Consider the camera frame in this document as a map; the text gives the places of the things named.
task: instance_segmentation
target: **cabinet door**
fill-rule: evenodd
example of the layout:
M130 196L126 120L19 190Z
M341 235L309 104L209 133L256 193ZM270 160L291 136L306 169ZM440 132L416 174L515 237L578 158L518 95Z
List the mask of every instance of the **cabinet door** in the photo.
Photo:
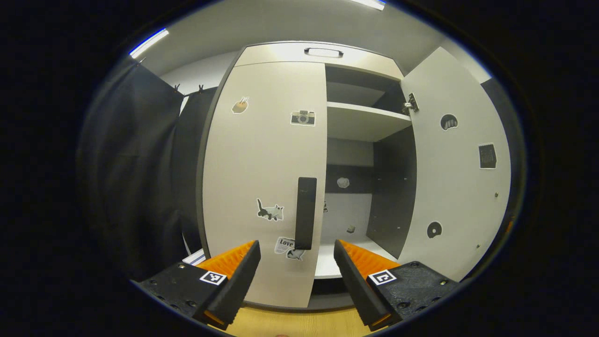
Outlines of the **cabinet door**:
M233 106L244 97L247 106L240 105L245 110L233 113ZM300 110L314 112L313 126L292 124L292 113ZM325 65L276 62L234 67L210 126L202 193L211 256L260 241L262 258L246 301L307 307L318 258L325 175ZM276 254L279 237L295 236L299 177L317 179L312 248L303 255Z
M488 249L506 211L510 192L506 135L481 85L445 49L437 49L418 65L401 81L401 88L406 100L414 94L419 111L410 111L416 198L399 262L418 260L460 281ZM457 126L445 130L444 118L449 115ZM495 155L484 146L480 156L479 146L488 144L493 144ZM488 169L494 160L495 168Z

